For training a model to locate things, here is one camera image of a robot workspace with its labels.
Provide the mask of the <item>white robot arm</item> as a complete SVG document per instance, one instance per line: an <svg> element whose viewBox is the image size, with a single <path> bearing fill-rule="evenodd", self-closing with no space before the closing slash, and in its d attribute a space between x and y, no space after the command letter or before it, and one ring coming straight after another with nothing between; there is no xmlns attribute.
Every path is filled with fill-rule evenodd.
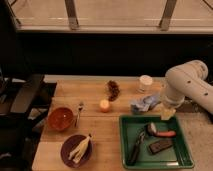
<svg viewBox="0 0 213 171"><path fill-rule="evenodd" d="M203 107L213 121L213 85L205 81L208 67L201 60L192 60L170 68L165 74L161 101L166 108L180 107L188 97Z"/></svg>

